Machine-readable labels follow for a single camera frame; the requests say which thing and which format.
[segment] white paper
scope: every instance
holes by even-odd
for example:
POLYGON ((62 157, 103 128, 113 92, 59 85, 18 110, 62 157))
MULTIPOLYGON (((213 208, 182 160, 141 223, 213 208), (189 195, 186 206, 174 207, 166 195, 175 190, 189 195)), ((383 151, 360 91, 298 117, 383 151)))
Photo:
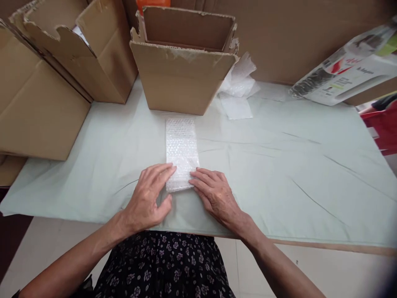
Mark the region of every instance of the white paper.
POLYGON ((80 37, 83 39, 83 41, 86 43, 86 45, 89 46, 88 41, 87 41, 86 38, 84 37, 84 34, 83 34, 83 32, 80 30, 79 26, 74 27, 72 31, 73 31, 74 33, 76 33, 78 36, 80 36, 80 37))

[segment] woman's left hand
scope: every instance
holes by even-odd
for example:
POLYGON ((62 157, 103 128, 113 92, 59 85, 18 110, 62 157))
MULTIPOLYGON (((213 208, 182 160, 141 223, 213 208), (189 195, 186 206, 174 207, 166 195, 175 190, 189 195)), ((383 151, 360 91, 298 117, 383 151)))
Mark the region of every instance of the woman's left hand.
POLYGON ((164 163, 142 171, 130 202, 119 214, 117 226, 124 238, 160 224, 171 211, 170 194, 160 206, 156 199, 176 169, 172 163, 164 163))

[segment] black floral skirt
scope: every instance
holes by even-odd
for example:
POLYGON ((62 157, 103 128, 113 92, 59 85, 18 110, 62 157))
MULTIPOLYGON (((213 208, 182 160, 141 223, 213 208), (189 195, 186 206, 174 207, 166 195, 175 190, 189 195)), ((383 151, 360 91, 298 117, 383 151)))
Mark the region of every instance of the black floral skirt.
POLYGON ((144 231, 116 246, 96 298, 234 297, 214 237, 144 231))

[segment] forearm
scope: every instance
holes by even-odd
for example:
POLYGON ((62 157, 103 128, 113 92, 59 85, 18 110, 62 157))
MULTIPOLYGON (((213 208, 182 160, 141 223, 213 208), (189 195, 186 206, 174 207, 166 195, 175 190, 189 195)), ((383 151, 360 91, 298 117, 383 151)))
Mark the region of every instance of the forearm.
POLYGON ((69 297, 87 278, 100 259, 124 240, 115 227, 119 214, 53 262, 26 287, 19 297, 69 297))
POLYGON ((254 255, 259 268, 277 297, 324 297, 311 280, 256 226, 244 216, 236 234, 254 255))

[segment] plastic packaging bag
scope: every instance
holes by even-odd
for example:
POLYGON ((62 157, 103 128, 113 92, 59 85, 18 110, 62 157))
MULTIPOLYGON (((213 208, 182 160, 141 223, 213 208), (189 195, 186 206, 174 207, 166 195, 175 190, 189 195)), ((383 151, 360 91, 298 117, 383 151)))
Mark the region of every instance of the plastic packaging bag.
POLYGON ((247 98, 259 88, 250 74, 256 70, 251 57, 246 52, 231 68, 218 90, 218 98, 230 120, 252 118, 247 98))

